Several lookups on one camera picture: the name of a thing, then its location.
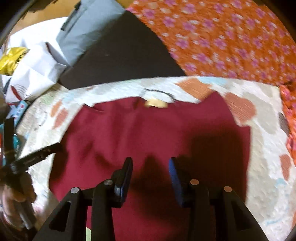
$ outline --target orange spot pattern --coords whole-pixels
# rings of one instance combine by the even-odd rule
[[[60,125],[63,124],[64,120],[67,118],[67,116],[69,115],[69,111],[65,108],[63,108],[57,115],[55,122],[54,122],[54,126],[53,129],[58,128]]]
[[[251,101],[238,97],[230,92],[228,92],[224,98],[232,114],[241,124],[244,124],[247,120],[250,120],[256,115],[256,108]]]
[[[55,103],[52,107],[52,110],[50,112],[50,117],[54,117],[55,114],[57,113],[58,109],[60,108],[60,106],[62,105],[62,101],[59,100],[57,103]]]
[[[281,170],[282,170],[284,179],[287,181],[290,176],[290,167],[291,167],[290,157],[287,154],[283,154],[279,158],[281,160]]]
[[[187,75],[280,86],[291,131],[287,148],[296,164],[296,83],[290,84],[296,45],[270,9],[252,0],[138,0],[128,10],[158,35]]]
[[[205,99],[209,96],[209,94],[212,93],[212,90],[209,88],[211,85],[204,84],[194,77],[188,78],[185,81],[177,83],[176,85],[199,100]]]

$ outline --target pink flower pattern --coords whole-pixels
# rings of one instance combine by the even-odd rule
[[[249,44],[249,43],[250,43],[250,38],[249,38],[249,36],[246,35],[246,34],[242,36],[242,40],[243,40],[243,42],[244,42],[245,44]]]
[[[204,18],[203,26],[209,30],[212,30],[215,25],[213,24],[213,20]]]
[[[210,42],[206,39],[200,39],[200,46],[202,46],[203,48],[209,48]]]
[[[276,29],[276,25],[273,22],[271,22],[271,21],[268,21],[267,22],[267,27],[269,28],[269,30],[271,32],[273,32]]]
[[[187,3],[183,9],[187,14],[193,14],[196,12],[195,6],[191,3]]]
[[[234,40],[234,32],[231,30],[225,31],[225,34],[232,40]]]
[[[287,116],[287,117],[292,117],[292,115],[293,115],[292,110],[288,109],[287,112],[286,112],[286,116]]]
[[[265,12],[261,10],[260,8],[256,9],[256,13],[258,14],[259,18],[263,18],[265,16]]]
[[[228,77],[235,79],[235,78],[237,78],[237,73],[234,72],[233,70],[229,70],[228,71]]]
[[[188,41],[185,39],[179,38],[176,41],[176,45],[179,46],[181,49],[186,49],[188,47]]]
[[[292,45],[291,46],[291,49],[293,50],[293,53],[296,54],[296,46],[295,45]]]
[[[272,59],[276,60],[277,59],[277,55],[274,51],[271,51],[271,57]]]
[[[260,73],[260,78],[261,78],[262,80],[265,80],[265,79],[267,78],[267,73],[266,73],[265,71],[261,71],[261,73]]]
[[[222,14],[223,13],[223,6],[220,3],[216,3],[214,5],[214,9],[216,10],[216,12],[218,14]]]
[[[236,57],[236,56],[232,56],[231,59],[232,59],[232,62],[233,62],[235,65],[239,66],[240,62],[239,62],[239,58],[238,58],[238,57]]]
[[[285,37],[285,35],[286,35],[285,31],[282,30],[282,29],[280,29],[280,30],[279,30],[279,36],[280,36],[281,38],[283,38],[283,37]]]
[[[137,12],[134,10],[133,7],[128,7],[126,10],[129,11],[129,12],[131,12],[131,13],[137,13]]]
[[[290,53],[288,45],[282,46],[282,49],[283,49],[283,52],[284,52],[285,55],[288,55]]]
[[[174,52],[170,52],[170,55],[171,55],[171,57],[173,59],[178,59],[179,58],[179,56],[176,53],[174,53]]]
[[[246,20],[246,24],[250,29],[254,29],[255,28],[255,20],[251,19],[251,18],[247,18]]]
[[[242,57],[242,59],[248,58],[248,53],[245,49],[239,49],[239,55]]]
[[[291,64],[290,66],[291,66],[291,69],[292,69],[293,71],[296,70],[296,65],[295,65],[295,64]]]
[[[164,25],[168,28],[173,28],[175,26],[174,22],[176,22],[176,20],[168,16],[166,16],[165,19],[163,20]]]
[[[165,0],[165,3],[170,7],[172,7],[173,5],[177,5],[175,0]]]
[[[259,61],[257,59],[253,59],[252,60],[252,65],[253,65],[254,68],[257,68],[258,65],[259,65]]]
[[[190,71],[190,72],[195,72],[196,71],[196,66],[193,63],[186,63],[185,68]]]
[[[284,99],[285,100],[291,100],[291,95],[290,95],[290,91],[288,91],[288,89],[284,89],[281,92],[284,95]]]
[[[185,30],[190,31],[190,32],[193,32],[196,29],[196,27],[192,23],[190,23],[189,21],[183,23],[183,28]]]
[[[225,63],[223,62],[223,61],[217,61],[217,63],[216,63],[216,68],[217,69],[219,69],[219,70],[221,70],[221,69],[226,69],[225,68]]]
[[[152,10],[152,9],[148,9],[148,8],[143,9],[143,14],[145,15],[145,17],[147,19],[153,19],[154,18],[154,13],[155,13],[155,11]]]
[[[233,13],[232,15],[232,21],[236,24],[236,25],[240,25],[241,24],[241,19],[239,18],[239,15],[236,13]]]
[[[198,61],[202,62],[203,64],[206,64],[209,60],[209,58],[204,53],[197,54]]]
[[[246,71],[246,70],[244,70],[244,71],[242,71],[242,74],[241,74],[242,76],[243,76],[243,78],[244,79],[248,79],[249,78],[249,76],[250,76],[250,72],[249,71]]]
[[[242,9],[242,5],[241,5],[240,0],[234,0],[234,1],[231,3],[231,5],[234,6],[235,8]]]
[[[269,12],[268,14],[269,14],[269,16],[271,16],[273,19],[276,18],[276,15],[275,15],[273,12]]]
[[[276,39],[274,39],[274,46],[279,48],[281,45],[280,45],[280,42]]]
[[[220,38],[214,40],[214,45],[222,50],[224,50],[227,46],[227,44]]]
[[[285,68],[286,68],[286,64],[285,63],[281,63],[280,69],[281,69],[282,72],[285,71]]]
[[[289,82],[295,81],[295,78],[291,74],[287,74],[286,78]]]
[[[263,33],[262,37],[264,41],[267,41],[269,39],[269,35],[267,33]]]
[[[262,43],[260,41],[259,38],[254,38],[253,39],[253,44],[256,46],[257,49],[261,49],[262,48]]]

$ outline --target red cloth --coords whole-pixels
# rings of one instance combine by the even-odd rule
[[[214,92],[199,104],[175,102],[144,107],[138,97],[83,106],[61,141],[49,187],[61,200],[75,186],[95,187],[133,159],[126,202],[113,209],[115,236],[130,240],[185,240],[189,210],[175,200],[168,172],[171,157],[208,186],[246,192],[250,128],[238,127],[224,99]],[[91,217],[88,215],[88,227]]]

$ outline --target metal pin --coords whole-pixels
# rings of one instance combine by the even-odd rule
[[[232,192],[232,188],[229,187],[229,186],[225,186],[224,187],[224,191],[226,191],[226,192]]]
[[[79,192],[79,188],[72,188],[71,193],[75,194]]]
[[[106,185],[106,186],[110,186],[112,184],[113,184],[113,181],[111,179],[107,179],[104,181],[104,185]]]
[[[190,183],[191,183],[191,185],[198,185],[199,184],[199,181],[196,180],[196,179],[191,179],[190,180]]]

